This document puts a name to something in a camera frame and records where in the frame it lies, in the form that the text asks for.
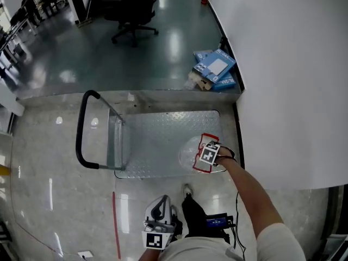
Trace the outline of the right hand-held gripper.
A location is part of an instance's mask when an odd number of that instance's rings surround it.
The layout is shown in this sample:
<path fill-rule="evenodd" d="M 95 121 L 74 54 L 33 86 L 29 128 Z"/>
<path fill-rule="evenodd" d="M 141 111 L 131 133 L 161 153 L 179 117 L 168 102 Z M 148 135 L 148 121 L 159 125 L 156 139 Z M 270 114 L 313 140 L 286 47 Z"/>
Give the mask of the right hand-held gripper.
<path fill-rule="evenodd" d="M 211 173 L 212 166 L 215 165 L 215 159 L 220 149 L 219 137 L 212 134 L 203 133 L 200 138 L 201 155 L 195 156 L 192 168 L 198 172 Z"/>

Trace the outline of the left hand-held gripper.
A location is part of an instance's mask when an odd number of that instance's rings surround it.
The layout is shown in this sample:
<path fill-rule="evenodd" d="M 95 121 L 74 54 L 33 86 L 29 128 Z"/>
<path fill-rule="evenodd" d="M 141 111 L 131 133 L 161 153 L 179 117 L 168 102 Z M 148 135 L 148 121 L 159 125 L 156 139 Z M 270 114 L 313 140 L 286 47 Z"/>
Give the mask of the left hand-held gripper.
<path fill-rule="evenodd" d="M 176 224 L 172 222 L 171 200 L 168 195 L 163 196 L 163 223 L 157 222 L 160 217 L 161 198 L 156 198 L 145 210 L 144 230 L 141 233 L 146 249 L 164 250 L 173 237 Z"/>

